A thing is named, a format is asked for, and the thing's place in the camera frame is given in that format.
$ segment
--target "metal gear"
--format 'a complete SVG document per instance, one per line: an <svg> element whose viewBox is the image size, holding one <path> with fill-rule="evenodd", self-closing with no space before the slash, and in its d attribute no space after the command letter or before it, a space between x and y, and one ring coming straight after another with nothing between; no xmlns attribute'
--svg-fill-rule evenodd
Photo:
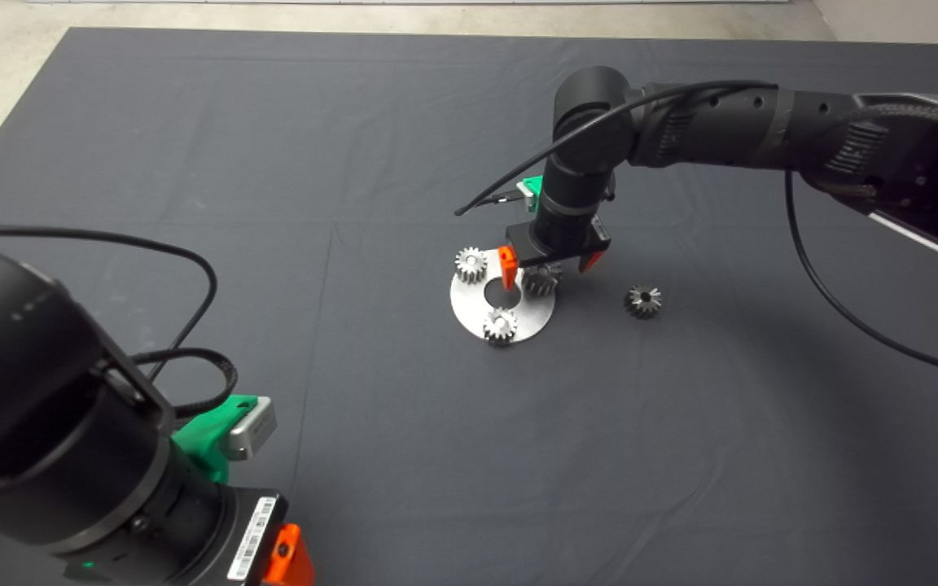
<svg viewBox="0 0 938 586"><path fill-rule="evenodd" d="M458 254L454 256L454 272L462 282L484 281L487 274L487 256L474 246L458 250Z"/></svg>
<svg viewBox="0 0 938 586"><path fill-rule="evenodd" d="M551 295L561 278L563 267L559 263L546 263L524 269L524 290L535 297Z"/></svg>
<svg viewBox="0 0 938 586"><path fill-rule="evenodd" d="M495 308L484 318L484 338L488 342L503 346L516 336L516 316L506 308Z"/></svg>
<svg viewBox="0 0 938 586"><path fill-rule="evenodd" d="M663 307L661 291L656 286L636 285L625 294L625 311L636 319L649 319Z"/></svg>

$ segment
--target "gray floor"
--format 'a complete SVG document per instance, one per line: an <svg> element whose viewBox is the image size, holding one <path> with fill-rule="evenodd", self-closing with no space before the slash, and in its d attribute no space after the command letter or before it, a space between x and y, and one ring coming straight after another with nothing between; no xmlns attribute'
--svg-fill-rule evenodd
<svg viewBox="0 0 938 586"><path fill-rule="evenodd" d="M775 5L603 7L29 4L0 0L0 125L70 26L834 40L810 0Z"/></svg>

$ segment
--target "circular metal plate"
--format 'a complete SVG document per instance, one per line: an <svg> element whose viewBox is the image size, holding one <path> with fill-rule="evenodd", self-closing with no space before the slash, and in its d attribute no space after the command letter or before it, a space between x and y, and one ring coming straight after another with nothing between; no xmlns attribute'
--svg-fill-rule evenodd
<svg viewBox="0 0 938 586"><path fill-rule="evenodd" d="M457 274L451 278L451 308L454 310L454 316L470 334L481 340L484 338L484 317L493 310L491 304L487 303L487 297L484 297L484 289L487 289L487 283L491 282L491 279L502 278L502 272L498 269L502 266L498 259L498 251L484 250L484 256L487 257L487 274L481 281L462 282ZM520 288L520 303L506 308L516 316L516 335L513 336L511 344L522 342L539 333L555 309L555 292L544 297L532 297L524 292L523 269L516 271L516 286Z"/></svg>

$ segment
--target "wall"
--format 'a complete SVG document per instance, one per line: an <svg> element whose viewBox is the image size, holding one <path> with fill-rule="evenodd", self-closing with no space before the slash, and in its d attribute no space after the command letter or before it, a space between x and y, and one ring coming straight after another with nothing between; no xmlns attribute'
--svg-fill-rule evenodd
<svg viewBox="0 0 938 586"><path fill-rule="evenodd" d="M938 43L938 0L814 0L842 41Z"/></svg>

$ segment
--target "barcode label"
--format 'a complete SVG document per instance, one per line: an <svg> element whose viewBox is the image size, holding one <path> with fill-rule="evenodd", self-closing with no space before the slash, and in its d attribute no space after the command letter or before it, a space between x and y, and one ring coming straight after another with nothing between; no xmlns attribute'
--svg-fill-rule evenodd
<svg viewBox="0 0 938 586"><path fill-rule="evenodd" d="M267 531L267 523L270 522L270 513L273 512L276 498L264 496L256 503L256 511L252 512L252 518L248 520L248 527L245 529L245 535L241 538L241 545L238 547L237 555L234 555L234 563L230 564L230 571L227 572L227 579L245 579L248 578L248 571L251 570L252 561L256 559L256 549L260 546L263 534Z"/></svg>

